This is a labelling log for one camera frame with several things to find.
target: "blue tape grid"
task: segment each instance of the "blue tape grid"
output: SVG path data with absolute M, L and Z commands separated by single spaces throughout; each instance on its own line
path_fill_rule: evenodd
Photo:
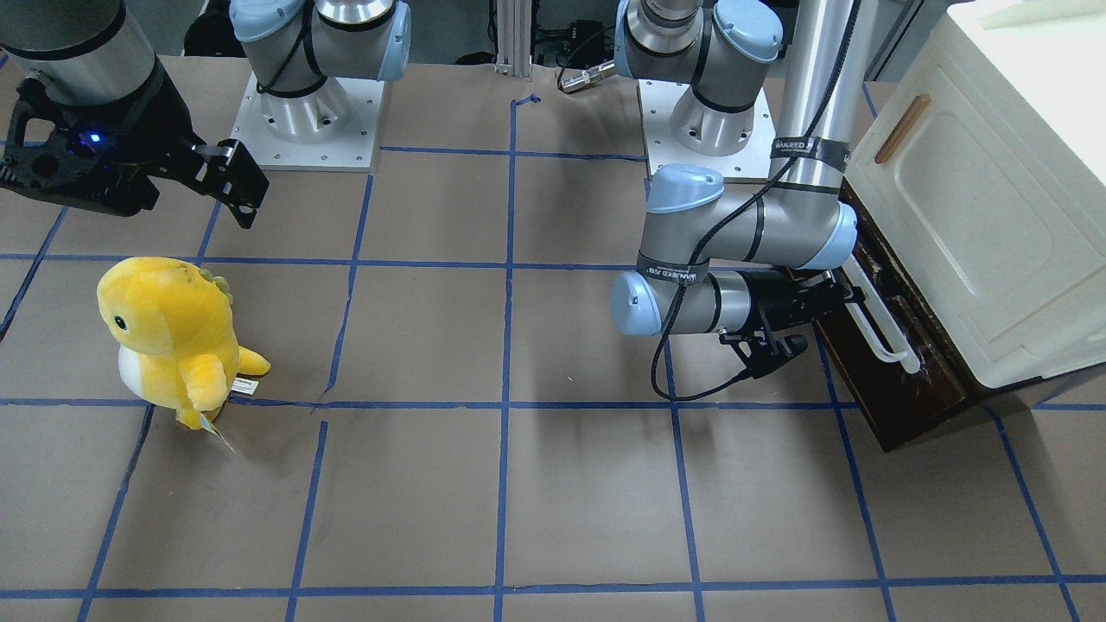
M 672 365 L 672 344 L 665 343 L 665 375 L 668 383 L 668 394 L 676 393 L 676 372 Z M 684 433 L 680 429 L 680 408 L 677 402 L 670 402 L 672 416 L 672 445 L 676 448 L 676 476 L 680 485 L 680 506 L 684 510 L 684 532 L 688 541 L 688 562 L 691 566 L 691 593 L 695 599 L 696 622 L 706 622 L 707 611 L 702 604 L 702 578 L 699 574 L 699 547 L 695 540 L 695 521 L 691 518 L 691 496 L 688 493 L 687 463 L 684 460 Z
M 107 519 L 107 528 L 104 529 L 104 539 L 100 543 L 100 552 L 96 553 L 96 563 L 92 567 L 92 576 L 88 578 L 88 588 L 84 591 L 83 598 L 81 599 L 81 610 L 77 612 L 77 622 L 84 622 L 88 619 L 88 609 L 92 607 L 92 599 L 96 594 L 96 588 L 100 584 L 100 574 L 104 570 L 104 562 L 107 560 L 107 549 L 112 546 L 112 538 L 115 536 L 115 527 L 119 522 L 119 514 L 123 512 L 123 500 L 127 496 L 127 489 L 131 487 L 131 476 L 134 475 L 135 467 L 138 466 L 138 455 L 142 453 L 142 446 L 146 443 L 146 436 L 149 434 L 149 423 L 154 417 L 154 405 L 146 406 L 146 413 L 143 415 L 142 425 L 138 429 L 138 439 L 135 442 L 134 449 L 131 452 L 131 459 L 127 462 L 127 467 L 123 471 L 123 481 L 119 484 L 119 489 L 115 494 L 115 505 L 112 507 L 112 515 Z
M 864 87 L 864 94 L 872 108 L 873 115 L 876 114 L 875 104 L 872 101 L 870 93 L 867 87 Z M 362 205 L 362 214 L 358 222 L 358 230 L 356 236 L 356 242 L 354 245 L 353 257 L 351 260 L 331 260 L 331 259 L 284 259 L 284 258 L 234 258 L 234 257 L 206 257 L 207 247 L 211 239 L 215 226 L 218 221 L 220 205 L 216 204 L 211 211 L 211 217 L 209 218 L 205 236 L 200 248 L 197 251 L 196 257 L 184 257 L 181 259 L 192 260 L 197 262 L 207 263 L 281 263 L 281 265 L 335 265 L 335 266 L 348 266 L 349 267 L 349 291 L 348 294 L 352 298 L 353 288 L 356 278 L 356 269 L 361 266 L 403 266 L 403 267 L 434 267 L 434 268 L 488 268 L 488 269 L 505 269 L 507 270 L 507 299 L 504 305 L 504 352 L 503 352 L 503 394 L 501 402 L 285 402 L 285 401 L 274 401 L 274 400 L 254 400 L 241 396 L 233 396 L 232 402 L 243 405 L 265 407 L 265 406 L 281 406 L 281 405 L 300 405 L 310 406 L 313 408 L 453 408 L 453 407 L 468 407 L 468 408 L 500 408 L 501 411 L 501 431 L 500 431 L 500 485 L 499 485 L 499 507 L 498 507 L 498 518 L 497 518 L 497 552 L 495 552 L 495 581 L 492 585 L 436 585 L 436 587 L 334 587 L 334 588 L 302 588 L 300 581 L 302 579 L 303 564 L 307 552 L 307 542 L 310 541 L 311 523 L 314 511 L 315 498 L 319 489 L 319 479 L 322 467 L 323 453 L 325 448 L 326 439 L 326 423 L 322 422 L 320 425 L 320 436 L 319 445 L 316 448 L 315 462 L 312 469 L 311 487 L 309 490 L 307 502 L 304 509 L 304 522 L 301 531 L 300 546 L 296 554 L 295 569 L 293 571 L 293 582 L 290 588 L 242 588 L 242 589 L 219 589 L 219 588 L 164 588 L 154 590 L 136 590 L 136 589 L 100 589 L 98 580 L 100 574 L 103 570 L 104 562 L 106 560 L 107 551 L 111 547 L 111 542 L 114 536 L 114 530 L 118 521 L 119 514 L 122 511 L 122 506 L 126 497 L 126 491 L 129 485 L 131 476 L 137 464 L 138 455 L 142 450 L 143 443 L 145 442 L 146 435 L 149 429 L 149 422 L 153 413 L 153 406 L 140 400 L 80 400 L 80 398 L 21 398 L 21 397 L 0 397 L 0 405 L 74 405 L 82 407 L 121 407 L 121 406 L 144 406 L 146 408 L 145 416 L 143 419 L 142 427 L 139 429 L 138 439 L 135 444 L 134 450 L 132 452 L 131 460 L 128 462 L 127 468 L 124 473 L 123 481 L 121 483 L 118 493 L 116 495 L 115 505 L 113 506 L 112 516 L 108 519 L 107 527 L 105 528 L 104 538 L 101 545 L 101 549 L 97 554 L 96 562 L 94 564 L 92 576 L 90 577 L 88 587 L 80 590 L 70 589 L 32 589 L 32 590 L 0 590 L 0 599 L 80 599 L 82 601 L 81 612 L 79 613 L 79 621 L 83 621 L 87 616 L 87 612 L 92 600 L 94 599 L 144 599 L 144 598 L 286 598 L 289 600 L 289 605 L 286 610 L 286 620 L 294 620 L 295 603 L 301 598 L 316 598 L 316 597 L 353 597 L 353 595 L 492 595 L 495 600 L 494 607 L 494 620 L 495 622 L 501 622 L 502 620 L 502 597 L 507 593 L 511 594 L 573 594 L 573 593 L 638 593 L 638 592 L 691 592 L 695 595 L 696 601 L 696 616 L 697 621 L 705 621 L 706 615 L 702 605 L 702 594 L 705 592 L 718 592 L 718 591 L 758 591 L 758 590 L 816 590 L 816 589 L 880 589 L 884 594 L 884 601 L 887 609 L 888 620 L 895 620 L 894 605 L 890 599 L 890 588 L 921 588 L 921 587 L 947 587 L 947 585 L 993 585 L 993 584 L 1008 584 L 1008 585 L 1021 585 L 1021 584 L 1056 584 L 1060 587 L 1061 592 L 1064 597 L 1065 604 L 1068 608 L 1068 612 L 1073 620 L 1078 620 L 1078 614 L 1075 611 L 1074 603 L 1071 599 L 1070 591 L 1067 590 L 1068 584 L 1103 584 L 1106 583 L 1106 574 L 1064 574 L 1058 563 L 1054 552 L 1052 551 L 1051 545 L 1048 542 L 1047 535 L 1044 530 L 1044 526 L 1041 521 L 1040 515 L 1036 511 L 1036 507 L 1033 502 L 1032 496 L 1030 494 L 1029 487 L 1021 474 L 1021 468 L 1018 464 L 1018 459 L 1014 455 L 1013 447 L 1010 439 L 1006 436 L 1005 428 L 1002 425 L 1001 419 L 994 418 L 997 429 L 1003 443 L 1003 447 L 1006 452 L 1006 456 L 1010 459 L 1011 467 L 1014 471 L 1014 476 L 1018 479 L 1019 487 L 1022 491 L 1026 507 L 1033 518 L 1034 525 L 1037 529 L 1037 533 L 1041 538 L 1042 546 L 1045 549 L 1046 556 L 1048 558 L 1050 564 L 1052 567 L 1052 574 L 1023 574 L 1023 576 L 971 576 L 971 577 L 915 577 L 915 578 L 887 578 L 884 569 L 881 559 L 879 556 L 879 548 L 876 541 L 876 535 L 874 527 L 872 525 L 872 519 L 867 509 L 867 504 L 864 497 L 863 483 L 859 477 L 859 469 L 856 464 L 855 455 L 853 454 L 852 444 L 848 438 L 848 431 L 844 423 L 843 411 L 846 408 L 856 408 L 855 403 L 839 402 L 836 395 L 836 388 L 834 386 L 833 377 L 830 373 L 828 359 L 825 354 L 825 349 L 818 341 L 820 355 L 822 356 L 823 370 L 826 375 L 827 388 L 831 395 L 831 402 L 828 403 L 685 403 L 678 406 L 670 403 L 655 403 L 655 402 L 512 402 L 510 401 L 510 331 L 511 331 L 511 288 L 512 288 L 512 276 L 515 269 L 532 269 L 532 270 L 625 270 L 630 269 L 632 266 L 607 266 L 607 265 L 546 265 L 546 263 L 515 263 L 513 261 L 513 217 L 514 217 L 514 167 L 517 158 L 519 157 L 549 157 L 549 158 L 570 158 L 570 159 L 624 159 L 632 162 L 645 162 L 644 156 L 637 155 L 619 155 L 619 154 L 601 154 L 601 155 L 585 155 L 585 154 L 564 154 L 564 153 L 539 153 L 539 152 L 520 152 L 517 149 L 517 116 L 515 110 L 519 105 L 538 102 L 536 96 L 531 96 L 522 101 L 511 103 L 511 148 L 508 151 L 495 151 L 495 149 L 446 149 L 446 148 L 420 148 L 420 147 L 382 147 L 382 151 L 395 151 L 395 152 L 417 152 L 417 153 L 444 153 L 444 154 L 473 154 L 473 155 L 500 155 L 510 158 L 510 174 L 509 174 L 509 227 L 508 227 L 508 258 L 507 261 L 499 262 L 448 262 L 448 261 L 388 261 L 388 260 L 367 260 L 359 259 L 357 257 L 358 250 L 361 248 L 361 240 L 364 234 L 364 228 L 366 224 L 367 212 L 368 212 L 368 201 L 372 190 L 372 176 L 366 180 L 365 196 Z M 646 180 L 646 191 L 648 190 L 648 180 Z M 8 313 L 4 317 L 4 323 L 2 329 L 7 330 L 13 320 L 20 302 L 27 293 L 28 288 L 33 280 L 39 266 L 42 261 L 118 261 L 125 258 L 125 256 L 82 256 L 82 255 L 50 255 L 50 245 L 56 235 L 59 228 L 62 225 L 64 216 L 67 208 L 63 208 L 58 219 L 54 221 L 43 240 L 43 243 L 39 251 L 34 255 L 30 253 L 3 253 L 0 255 L 0 260 L 32 260 L 32 267 L 28 271 L 23 283 L 12 301 Z M 340 332 L 338 338 L 335 341 L 335 353 L 332 361 L 332 370 L 330 376 L 330 385 L 333 386 L 336 380 L 337 366 L 341 359 L 342 350 L 342 336 L 345 330 L 345 323 L 348 319 L 348 305 L 347 300 L 345 315 L 343 318 L 343 329 Z M 666 350 L 666 362 L 668 363 L 668 385 L 669 391 L 675 391 L 675 380 L 671 375 L 671 352 Z M 509 448 L 509 414 L 511 408 L 573 408 L 573 410 L 592 410 L 592 408 L 645 408 L 645 410 L 669 410 L 672 417 L 672 432 L 674 432 L 674 445 L 676 449 L 677 457 L 677 474 L 680 483 L 680 498 L 681 506 L 685 517 L 685 529 L 688 541 L 688 556 L 691 569 L 692 580 L 690 582 L 670 582 L 670 583 L 654 583 L 654 584 L 623 584 L 623 583 L 605 583 L 605 584 L 589 584 L 589 585 L 578 585 L 578 584 L 540 584 L 540 585 L 528 585 L 521 588 L 507 588 L 503 582 L 503 561 L 505 551 L 505 516 L 507 516 L 507 467 L 508 467 L 508 448 Z M 682 437 L 680 434 L 679 424 L 679 413 L 681 410 L 698 410 L 698 408 L 721 408 L 721 410 L 789 410 L 789 411 L 833 411 L 837 417 L 838 429 L 842 434 L 842 442 L 844 445 L 846 458 L 849 462 L 849 469 L 853 476 L 854 486 L 857 493 L 857 500 L 860 508 L 862 518 L 865 522 L 865 528 L 868 532 L 869 545 L 872 547 L 873 560 L 877 570 L 876 579 L 864 579 L 864 580 L 826 580 L 826 581 L 739 581 L 739 582 L 703 582 L 699 576 L 698 568 L 698 552 L 695 540 L 695 528 L 691 519 L 690 510 L 690 498 L 687 488 L 687 471 L 684 459 L 684 447 Z M 1058 412 L 1078 412 L 1078 411 L 1091 411 L 1091 412 L 1104 412 L 1106 411 L 1106 404 L 1041 404 L 1037 410 L 1042 411 L 1058 411 Z
M 323 470 L 323 452 L 326 449 L 326 422 L 319 423 L 319 444 L 315 447 L 315 462 L 311 468 L 311 486 L 307 489 L 307 502 L 303 509 L 303 528 L 300 530 L 300 546 L 295 553 L 295 568 L 292 571 L 292 588 L 288 594 L 285 622 L 295 620 L 295 604 L 300 598 L 300 582 L 303 580 L 303 563 L 307 559 L 307 542 L 311 539 L 311 522 L 315 514 L 315 498 L 319 495 L 319 477 Z
M 1045 557 L 1048 558 L 1048 566 L 1052 568 L 1053 577 L 1060 585 L 1060 593 L 1064 597 L 1064 604 L 1067 605 L 1067 612 L 1071 614 L 1073 622 L 1079 622 L 1079 614 L 1075 611 L 1072 593 L 1067 589 L 1067 583 L 1064 581 L 1063 574 L 1060 572 L 1056 553 L 1052 550 L 1052 545 L 1048 542 L 1048 535 L 1045 533 L 1044 523 L 1041 522 L 1041 515 L 1037 514 L 1036 504 L 1033 502 L 1033 497 L 1030 495 L 1030 487 L 1025 484 L 1025 477 L 1022 476 L 1022 467 L 1018 464 L 1014 447 L 1010 444 L 1010 437 L 1006 436 L 1006 426 L 1002 424 L 1002 419 L 995 416 L 994 413 L 990 413 L 990 415 L 991 419 L 994 421 L 994 427 L 999 431 L 999 437 L 1002 439 L 1002 448 L 1006 453 L 1006 458 L 1010 459 L 1010 467 L 1014 470 L 1014 478 L 1018 479 L 1018 488 L 1022 491 L 1022 498 L 1025 499 L 1025 507 L 1029 508 L 1030 516 L 1033 517 L 1033 526 L 1041 538 L 1041 546 L 1044 547 Z

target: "metal mounting plate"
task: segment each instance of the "metal mounting plate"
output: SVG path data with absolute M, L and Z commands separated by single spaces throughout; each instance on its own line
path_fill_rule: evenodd
M 265 170 L 371 170 L 379 135 L 384 83 L 352 77 L 336 80 L 349 96 L 354 116 L 335 138 L 322 143 L 291 143 L 278 136 L 261 114 L 258 81 L 252 73 L 231 137 L 246 143 L 258 166 Z
M 645 151 L 649 158 L 649 176 L 665 164 L 693 164 L 713 168 L 727 183 L 757 183 L 768 179 L 775 139 L 775 124 L 768 107 L 768 97 L 761 90 L 754 104 L 757 122 L 745 147 L 730 156 L 707 156 L 685 147 L 672 134 L 669 120 L 676 102 L 688 90 L 687 84 L 638 80 L 641 103 L 641 126 L 645 131 Z

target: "plush toy tag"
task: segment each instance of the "plush toy tag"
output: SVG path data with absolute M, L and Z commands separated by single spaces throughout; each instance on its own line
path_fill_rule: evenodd
M 230 390 L 234 393 L 244 393 L 246 395 L 253 395 L 253 392 L 258 390 L 258 381 L 248 380 L 244 377 L 236 377 L 234 382 L 230 385 Z
M 234 447 L 230 443 L 228 443 L 226 438 L 222 437 L 222 434 L 220 434 L 219 431 L 215 428 L 215 425 L 212 425 L 211 422 L 208 421 L 207 416 L 205 416 L 204 413 L 200 413 L 200 427 L 218 436 L 219 440 L 222 440 L 223 445 L 226 445 L 231 450 L 231 453 L 233 454 L 238 453 L 234 450 Z

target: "white plush belly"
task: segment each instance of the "white plush belly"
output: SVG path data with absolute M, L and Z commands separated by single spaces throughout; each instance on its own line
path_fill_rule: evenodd
M 142 390 L 142 362 L 138 353 L 123 345 L 119 346 L 119 377 L 123 384 L 138 397 L 145 397 Z

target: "blue tape line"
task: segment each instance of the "blue tape line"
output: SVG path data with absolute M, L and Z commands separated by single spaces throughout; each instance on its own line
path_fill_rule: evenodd
M 86 590 L 0 590 L 0 600 L 60 600 L 84 598 Z
M 338 381 L 338 365 L 342 360 L 342 348 L 345 345 L 345 330 L 349 324 L 349 307 L 353 305 L 354 284 L 357 281 L 357 253 L 361 252 L 362 241 L 365 239 L 365 222 L 368 220 L 368 204 L 373 196 L 373 176 L 368 175 L 365 180 L 365 194 L 361 203 L 361 217 L 357 220 L 357 234 L 354 236 L 353 255 L 349 258 L 349 274 L 347 279 L 348 290 L 346 291 L 346 304 L 342 311 L 342 328 L 338 329 L 338 336 L 334 340 L 334 355 L 331 357 L 331 375 L 326 381 L 326 391 L 334 388 Z
M 1106 583 L 1106 574 L 1062 574 L 1065 583 Z
M 912 577 L 887 579 L 891 588 L 939 588 L 950 585 L 1033 585 L 1055 583 L 1048 574 L 999 574 L 982 577 Z
M 1064 574 L 1065 583 L 1103 584 L 1106 574 Z M 956 585 L 1047 585 L 1055 584 L 1052 574 L 999 574 L 978 577 L 908 577 L 899 579 L 822 579 L 799 581 L 708 581 L 667 583 L 542 583 L 502 591 L 511 594 L 588 594 L 588 593 L 650 593 L 650 592 L 755 592 L 789 590 L 863 590 L 881 584 L 891 588 L 935 588 Z M 435 595 L 492 595 L 494 585 L 340 585 L 300 588 L 298 599 L 317 597 L 435 597 Z M 63 600 L 84 597 L 80 589 L 0 590 L 0 600 Z M 155 588 L 155 589 L 97 589 L 94 599 L 161 599 L 161 598 L 286 598 L 291 588 Z
M 988 414 L 991 415 L 991 421 L 994 422 L 994 426 L 999 429 L 999 437 L 1002 439 L 1002 448 L 1006 452 L 1006 458 L 1010 460 L 1010 468 L 1014 471 L 1014 478 L 1018 479 L 1018 488 L 1022 491 L 1022 498 L 1025 500 L 1025 507 L 1030 510 L 1030 516 L 1033 517 L 1033 527 L 1036 528 L 1037 537 L 1041 538 L 1041 546 L 1044 547 L 1044 553 L 1048 558 L 1048 567 L 1052 568 L 1052 573 L 1055 581 L 1060 584 L 1060 593 L 1064 597 L 1064 603 L 1067 604 L 1067 612 L 1072 615 L 1072 622 L 1079 622 L 1079 614 L 1075 611 L 1075 603 L 1072 601 L 1072 593 L 1067 589 L 1067 583 L 1064 582 L 1064 577 L 1060 572 L 1060 563 L 1056 561 L 1056 553 L 1052 550 L 1052 545 L 1048 542 L 1048 535 L 1045 533 L 1044 522 L 1041 521 L 1041 515 L 1037 512 L 1036 504 L 1033 502 L 1033 496 L 1030 495 L 1030 487 L 1025 483 L 1025 477 L 1022 476 L 1022 467 L 1018 464 L 1018 457 L 1014 455 L 1014 447 L 1010 443 L 1010 436 L 1006 435 L 1006 426 L 1002 424 L 995 414 L 987 408 Z
M 123 261 L 124 259 L 131 258 L 131 255 L 75 255 L 75 253 L 56 253 L 46 255 L 42 259 L 44 261 Z M 177 259 L 184 259 L 186 261 L 191 261 L 191 257 L 178 257 Z
M 414 154 L 456 154 L 456 155 L 510 155 L 510 151 L 503 149 L 455 149 L 450 147 L 397 147 L 384 146 L 382 152 L 404 152 Z
M 522 102 L 511 100 L 511 138 L 507 174 L 507 273 L 503 298 L 503 370 L 500 398 L 499 485 L 495 499 L 495 598 L 492 604 L 493 622 L 503 621 L 503 576 L 507 566 L 507 474 L 510 449 L 511 423 L 511 300 L 514 294 L 514 180 L 518 157 L 518 108 L 531 101 L 541 101 L 531 94 Z
M 568 154 L 559 152 L 517 152 L 521 157 L 544 157 L 555 159 L 623 159 L 628 162 L 645 162 L 644 155 L 630 154 Z
M 492 605 L 492 620 L 495 622 L 503 620 L 503 573 L 507 566 L 507 458 L 510 448 L 510 423 L 511 410 L 504 405 L 500 411 L 499 488 L 495 496 L 495 587 L 493 592 L 495 600 Z
M 144 400 L 77 400 L 67 397 L 0 397 L 0 406 L 81 406 L 91 407 L 126 407 L 146 406 Z
M 470 408 L 470 410 L 498 410 L 503 406 L 503 402 L 357 402 L 357 401 L 333 401 L 333 402 L 307 402 L 299 400 L 272 400 L 263 397 L 247 397 L 244 395 L 231 394 L 230 403 L 243 406 L 302 406 L 305 408 L 345 408 L 345 410 L 448 410 L 448 408 Z M 145 406 L 142 400 L 115 400 L 115 398 L 72 398 L 72 397 L 0 397 L 0 406 L 81 406 L 81 407 L 114 407 L 114 406 Z M 511 408 L 525 408 L 534 411 L 648 411 L 668 410 L 671 404 L 668 402 L 508 402 Z M 759 402 L 689 402 L 680 404 L 681 410 L 706 410 L 717 408 L 721 411 L 832 411 L 833 404 L 813 402 L 792 402 L 778 404 L 762 404 Z
M 1061 411 L 1061 412 L 1102 412 L 1106 411 L 1106 404 L 1037 404 L 1034 411 Z
M 709 592 L 757 592 L 764 590 L 868 590 L 878 588 L 877 579 L 823 579 L 808 581 L 718 581 L 703 583 Z
M 19 311 L 19 305 L 22 304 L 23 298 L 27 297 L 27 291 L 31 289 L 31 281 L 34 280 L 34 276 L 39 272 L 39 266 L 42 266 L 42 259 L 46 256 L 46 250 L 50 248 L 50 243 L 54 241 L 54 236 L 58 235 L 58 229 L 61 228 L 62 220 L 65 219 L 66 214 L 69 214 L 69 208 L 63 207 L 61 211 L 58 212 L 58 218 L 54 219 L 54 225 L 50 227 L 46 238 L 42 240 L 42 246 L 39 247 L 39 252 L 35 253 L 34 260 L 31 261 L 31 267 L 27 270 L 27 276 L 23 277 L 23 282 L 19 286 L 19 290 L 15 292 L 15 298 L 12 299 L 11 305 L 8 307 L 8 312 L 4 313 L 3 323 L 0 323 L 0 340 L 3 339 L 3 335 L 8 334 L 8 329 L 11 328 L 11 323 L 15 320 L 15 313 Z
M 377 268 L 483 268 L 503 269 L 507 263 L 497 261 L 410 261 L 403 259 L 358 259 L 357 266 Z
M 348 266 L 348 259 L 312 259 L 281 257 L 205 257 L 205 263 L 268 263 L 278 266 Z
M 204 239 L 200 240 L 200 249 L 196 251 L 197 263 L 205 261 L 204 256 L 207 253 L 208 243 L 211 242 L 211 235 L 215 234 L 215 224 L 219 221 L 219 201 L 215 201 L 215 207 L 211 208 L 208 226 L 204 229 Z
M 495 593 L 492 585 L 399 585 L 301 588 L 300 598 L 315 597 L 483 597 Z
M 85 590 L 84 599 L 81 600 L 81 611 L 77 613 L 77 622 L 88 619 L 88 609 L 92 607 L 92 599 L 100 584 L 100 574 L 104 570 L 104 562 L 107 560 L 107 549 L 112 547 L 112 539 L 115 537 L 115 527 L 119 522 L 119 515 L 123 512 L 123 500 L 127 497 L 127 489 L 131 487 L 131 476 L 134 475 L 135 467 L 138 466 L 138 455 L 149 435 L 149 424 L 154 418 L 154 405 L 146 406 L 146 413 L 142 418 L 142 426 L 138 428 L 138 439 L 135 440 L 134 449 L 131 450 L 131 459 L 123 471 L 123 481 L 115 494 L 115 505 L 112 507 L 112 516 L 107 519 L 107 528 L 104 529 L 104 539 L 100 543 L 100 552 L 96 553 L 96 563 L 92 567 L 92 576 L 88 578 L 88 588 Z
M 288 588 L 123 588 L 96 590 L 96 599 L 272 599 L 290 592 Z
M 860 517 L 864 519 L 864 529 L 868 535 L 868 547 L 872 549 L 872 560 L 876 566 L 876 577 L 879 579 L 879 590 L 884 594 L 884 607 L 887 609 L 887 620 L 896 622 L 895 604 L 891 602 L 891 591 L 887 587 L 887 574 L 884 572 L 884 560 L 879 554 L 879 543 L 876 541 L 876 528 L 872 522 L 872 515 L 868 511 L 868 501 L 864 496 L 864 483 L 860 480 L 860 469 L 856 463 L 856 454 L 853 453 L 853 443 L 848 437 L 848 426 L 845 425 L 845 415 L 837 401 L 837 387 L 834 385 L 833 373 L 830 370 L 830 356 L 826 355 L 825 344 L 822 338 L 814 335 L 814 342 L 818 346 L 818 357 L 822 359 L 822 372 L 826 377 L 826 388 L 830 391 L 830 401 L 834 403 L 834 415 L 837 417 L 837 432 L 841 434 L 842 444 L 845 447 L 845 457 L 848 459 L 848 470 L 853 477 L 853 488 L 856 490 L 856 500 L 860 507 Z
M 303 510 L 303 529 L 300 530 L 300 547 L 295 553 L 295 569 L 292 571 L 292 589 L 288 597 L 284 622 L 295 620 L 295 602 L 299 598 L 300 582 L 303 579 L 303 562 L 307 559 L 311 521 L 315 515 L 315 498 L 319 495 L 319 476 L 323 470 L 323 452 L 326 450 L 326 428 L 325 421 L 319 422 L 319 444 L 315 447 L 315 463 L 311 467 L 311 487 L 307 489 L 307 502 Z
M 668 394 L 676 395 L 676 374 L 672 371 L 671 343 L 665 343 L 665 375 Z M 669 404 L 672 419 L 672 446 L 676 450 L 676 476 L 680 485 L 680 506 L 684 511 L 684 536 L 688 545 L 688 564 L 691 569 L 692 598 L 697 622 L 706 622 L 707 611 L 702 604 L 702 578 L 699 576 L 699 547 L 695 541 L 695 522 L 691 519 L 691 496 L 688 493 L 687 463 L 684 460 L 684 434 L 680 428 L 680 408 L 676 402 Z
M 515 263 L 515 268 L 520 270 L 592 270 L 592 271 L 606 271 L 606 272 L 623 272 L 625 270 L 633 270 L 634 266 L 629 263 Z
M 864 91 L 864 99 L 868 101 L 868 110 L 872 111 L 872 118 L 879 116 L 879 112 L 876 110 L 876 103 L 872 101 L 872 93 L 868 91 L 868 85 L 862 83 L 860 90 Z
M 522 105 L 526 102 L 538 102 L 541 101 L 534 95 L 526 97 L 517 102 L 518 105 Z M 452 147 L 400 147 L 394 145 L 387 145 L 380 147 L 382 152 L 401 152 L 401 153 L 415 153 L 415 154 L 447 154 L 447 155 L 491 155 L 491 156 L 510 156 L 515 155 L 518 157 L 536 157 L 536 158 L 554 158 L 554 159 L 625 159 L 629 162 L 646 162 L 646 156 L 638 154 L 570 154 L 564 152 L 519 152 L 513 149 L 460 149 Z

